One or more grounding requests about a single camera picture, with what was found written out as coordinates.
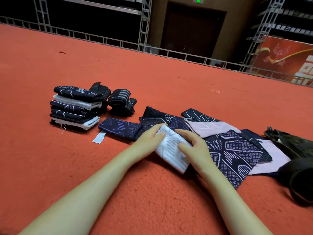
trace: green exit sign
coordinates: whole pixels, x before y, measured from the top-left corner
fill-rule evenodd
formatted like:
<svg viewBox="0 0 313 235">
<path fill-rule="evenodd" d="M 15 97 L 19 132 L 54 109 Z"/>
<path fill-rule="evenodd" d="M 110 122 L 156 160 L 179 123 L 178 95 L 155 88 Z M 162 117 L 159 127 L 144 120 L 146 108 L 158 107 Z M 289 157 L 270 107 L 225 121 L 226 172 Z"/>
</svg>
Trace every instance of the green exit sign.
<svg viewBox="0 0 313 235">
<path fill-rule="evenodd" d="M 195 3 L 203 4 L 204 0 L 194 0 Z"/>
</svg>

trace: doorway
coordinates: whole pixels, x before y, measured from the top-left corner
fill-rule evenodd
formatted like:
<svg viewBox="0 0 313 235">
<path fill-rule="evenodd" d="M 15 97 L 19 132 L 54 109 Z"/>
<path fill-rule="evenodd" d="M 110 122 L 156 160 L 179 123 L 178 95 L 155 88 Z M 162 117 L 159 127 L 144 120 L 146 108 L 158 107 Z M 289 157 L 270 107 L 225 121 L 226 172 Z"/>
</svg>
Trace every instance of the doorway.
<svg viewBox="0 0 313 235">
<path fill-rule="evenodd" d="M 168 2 L 162 33 L 161 48 L 210 58 L 214 51 L 226 11 L 192 7 Z M 167 55 L 160 50 L 159 54 Z M 169 52 L 169 57 L 184 59 L 185 55 Z M 188 56 L 188 61 L 203 59 Z"/>
</svg>

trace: forearm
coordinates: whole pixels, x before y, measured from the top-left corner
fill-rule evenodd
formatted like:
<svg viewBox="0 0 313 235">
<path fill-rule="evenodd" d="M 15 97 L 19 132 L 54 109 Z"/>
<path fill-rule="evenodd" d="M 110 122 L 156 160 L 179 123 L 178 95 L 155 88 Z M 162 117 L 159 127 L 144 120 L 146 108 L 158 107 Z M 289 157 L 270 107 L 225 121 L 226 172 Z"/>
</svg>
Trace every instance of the forearm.
<svg viewBox="0 0 313 235">
<path fill-rule="evenodd" d="M 87 235 L 103 206 L 132 166 L 125 150 L 28 225 L 20 235 Z"/>
<path fill-rule="evenodd" d="M 272 235 L 218 169 L 205 180 L 231 235 Z"/>
</svg>

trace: orange carpet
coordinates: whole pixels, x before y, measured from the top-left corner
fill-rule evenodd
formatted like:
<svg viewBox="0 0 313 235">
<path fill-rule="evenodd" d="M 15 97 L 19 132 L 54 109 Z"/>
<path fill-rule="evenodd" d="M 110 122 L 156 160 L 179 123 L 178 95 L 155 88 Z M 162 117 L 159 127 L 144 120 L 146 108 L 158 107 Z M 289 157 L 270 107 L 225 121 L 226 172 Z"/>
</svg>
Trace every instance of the orange carpet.
<svg viewBox="0 0 313 235">
<path fill-rule="evenodd" d="M 21 231 L 128 146 L 109 135 L 93 143 L 97 127 L 61 134 L 49 124 L 55 86 L 97 81 L 138 100 L 127 121 L 146 106 L 178 116 L 192 107 L 258 134 L 272 126 L 313 140 L 312 88 L 0 25 L 0 232 Z M 275 235 L 312 234 L 313 208 L 274 179 L 249 176 L 238 193 Z M 152 154 L 126 174 L 91 234 L 227 230 L 207 193 Z"/>
</svg>

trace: red banner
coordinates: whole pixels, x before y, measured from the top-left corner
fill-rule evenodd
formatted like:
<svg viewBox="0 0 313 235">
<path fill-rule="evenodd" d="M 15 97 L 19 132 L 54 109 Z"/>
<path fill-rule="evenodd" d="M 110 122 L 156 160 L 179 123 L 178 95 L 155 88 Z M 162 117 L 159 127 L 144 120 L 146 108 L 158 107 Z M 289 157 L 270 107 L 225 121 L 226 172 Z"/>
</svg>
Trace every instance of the red banner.
<svg viewBox="0 0 313 235">
<path fill-rule="evenodd" d="M 254 74 L 313 86 L 313 44 L 268 36 L 256 53 L 251 60 L 253 67 L 289 76 L 256 69 L 251 71 Z"/>
</svg>

